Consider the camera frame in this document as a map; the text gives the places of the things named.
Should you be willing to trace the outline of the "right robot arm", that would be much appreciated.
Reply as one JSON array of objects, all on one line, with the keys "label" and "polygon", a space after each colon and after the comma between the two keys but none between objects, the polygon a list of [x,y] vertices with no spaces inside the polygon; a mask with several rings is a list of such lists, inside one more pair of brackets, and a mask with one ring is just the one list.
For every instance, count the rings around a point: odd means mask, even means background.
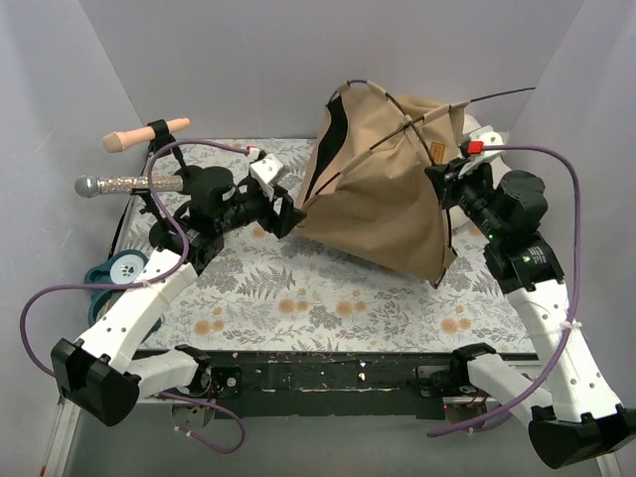
[{"label": "right robot arm", "polygon": [[635,412],[600,373],[579,324],[557,257],[538,228],[548,209],[544,182],[513,170],[500,182],[487,164],[461,175],[460,164],[426,169],[444,209],[459,207],[484,235],[487,268],[521,318],[543,371],[529,381],[493,347],[453,351],[449,369],[430,382],[462,395],[494,398],[528,430],[552,469],[612,453],[635,438]]}]

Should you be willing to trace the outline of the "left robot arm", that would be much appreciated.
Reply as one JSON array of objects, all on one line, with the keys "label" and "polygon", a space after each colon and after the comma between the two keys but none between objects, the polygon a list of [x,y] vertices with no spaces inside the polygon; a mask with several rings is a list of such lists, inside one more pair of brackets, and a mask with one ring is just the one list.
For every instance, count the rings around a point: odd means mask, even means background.
[{"label": "left robot arm", "polygon": [[142,398],[171,389],[192,398],[209,392],[212,364],[203,351],[179,345],[147,359],[134,355],[165,309],[222,251],[225,234],[259,223],[281,239],[304,219],[279,184],[285,173],[271,156],[251,163],[239,183],[223,167],[178,173],[180,192],[190,199],[157,219],[149,235],[154,250],[137,279],[74,342],[62,339],[53,348],[63,398],[113,426]]}]

